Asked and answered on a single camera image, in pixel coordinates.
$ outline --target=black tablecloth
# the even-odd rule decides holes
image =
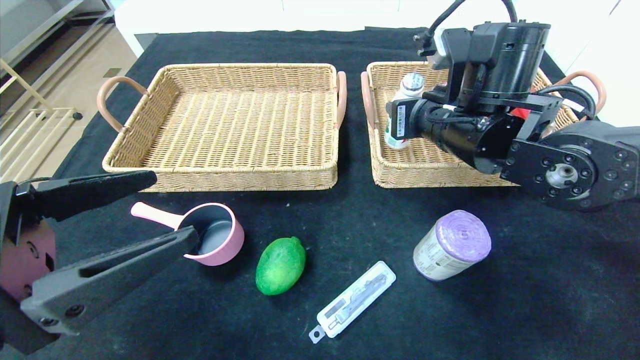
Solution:
[[[54,224],[58,266],[166,233],[129,215],[137,200],[183,213],[228,204],[246,229],[234,260],[177,259],[77,337],[38,359],[623,359],[640,358],[640,203],[597,213],[538,204],[519,188],[386,190],[371,177],[360,72],[372,61],[416,60],[413,31],[261,31],[160,35],[128,75],[147,85],[163,65],[331,63],[348,75],[339,179],[318,192],[141,193]],[[126,120],[140,96],[119,86],[108,108]],[[102,172],[115,132],[96,115],[56,177]],[[443,282],[413,267],[436,219],[464,209],[493,250]],[[264,247],[297,236],[308,263],[277,297],[255,287]],[[316,314],[378,260],[397,281],[342,334],[313,345]]]

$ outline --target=green mango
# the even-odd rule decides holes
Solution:
[[[255,270],[255,285],[265,295],[278,295],[298,281],[307,255],[300,239],[279,238],[264,249]]]

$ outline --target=basket handle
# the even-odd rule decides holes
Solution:
[[[376,129],[376,109],[371,100],[371,90],[369,89],[369,75],[366,71],[360,74],[360,87],[362,88],[362,102],[364,112],[367,114],[367,123],[372,130]]]
[[[104,84],[100,86],[100,90],[98,90],[98,98],[96,100],[98,111],[100,112],[100,115],[104,117],[104,120],[107,120],[109,125],[111,125],[113,129],[115,129],[115,131],[121,133],[122,131],[124,131],[124,126],[122,126],[122,124],[113,117],[109,110],[107,110],[107,104],[105,103],[107,94],[114,86],[116,86],[117,83],[127,83],[133,86],[142,95],[148,95],[149,91],[147,91],[144,86],[138,84],[135,80],[126,76],[114,76],[113,78],[105,81]]]
[[[336,129],[340,129],[344,121],[344,113],[347,111],[347,74],[344,71],[338,71],[338,122],[335,124]]]
[[[558,81],[554,85],[568,84],[569,81],[579,76],[584,76],[585,78],[589,79],[589,81],[592,82],[593,86],[595,86],[596,91],[598,92],[598,102],[596,103],[596,114],[599,113],[600,110],[602,110],[602,108],[604,107],[605,102],[607,102],[607,89],[602,83],[602,80],[600,80],[600,78],[598,78],[596,74],[589,71],[584,71],[584,70],[576,71],[567,75],[564,79]]]

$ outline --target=black cable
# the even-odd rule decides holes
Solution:
[[[28,180],[25,180],[25,181],[19,182],[19,183],[18,183],[18,186],[23,185],[23,184],[26,184],[26,183],[37,183],[37,182],[39,182],[39,181],[47,181],[47,180],[51,180],[51,178],[50,178],[50,177],[48,177],[48,176],[34,177],[34,178],[32,178],[32,179],[28,179]]]
[[[464,3],[465,0],[455,0],[453,4],[451,4],[443,13],[438,16],[438,18],[433,22],[431,27],[427,30],[427,32],[433,37],[435,34],[436,28],[446,19],[448,18],[456,9]],[[511,0],[502,0],[504,6],[507,8],[507,12],[509,13],[509,20],[511,22],[518,22],[518,15],[516,15],[516,9],[513,6]]]
[[[513,6],[511,0],[502,0],[504,6],[507,8],[507,12],[509,12],[509,20],[511,22],[518,22],[518,15],[516,15],[516,8]]]
[[[438,16],[438,18],[433,22],[431,27],[427,30],[427,32],[433,37],[435,34],[436,28],[446,19],[448,18],[456,9],[464,3],[465,0],[455,0],[453,4],[451,4],[443,13]]]
[[[431,124],[477,124],[478,122],[478,119],[475,117],[450,116],[443,119],[427,116],[425,119],[427,119]]]
[[[556,91],[571,92],[581,97],[586,103],[585,115],[587,116],[587,120],[596,119],[596,102],[593,100],[591,95],[589,95],[589,93],[586,92],[585,89],[583,88],[579,88],[571,84],[551,85],[551,86],[547,86],[544,89],[538,90],[537,92],[534,92],[534,94],[549,94],[550,92],[556,92]]]
[[[486,80],[486,64],[481,63],[478,65],[478,71],[476,72],[476,82],[474,83],[474,92],[471,94],[471,98],[465,105],[465,111],[472,111],[476,108],[478,100],[480,100],[480,93],[484,89],[484,82]]]

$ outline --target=wicker basket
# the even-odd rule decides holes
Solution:
[[[124,126],[104,104],[119,81],[143,94]],[[328,189],[346,96],[329,64],[169,65],[148,90],[115,77],[98,94],[119,132],[102,167],[154,171],[147,192]]]
[[[375,62],[369,64],[367,71],[361,75],[374,182],[383,188],[515,186],[514,183],[500,179],[497,174],[478,172],[424,138],[411,139],[409,146],[401,150],[394,150],[386,145],[384,128],[387,126],[388,115],[385,104],[391,101],[402,77],[408,72],[422,74],[425,89],[448,80],[446,70],[433,70],[425,61]],[[551,83],[544,73],[538,71],[533,87],[540,89],[549,85]],[[578,118],[567,106],[561,108],[556,118],[560,127],[577,121]]]

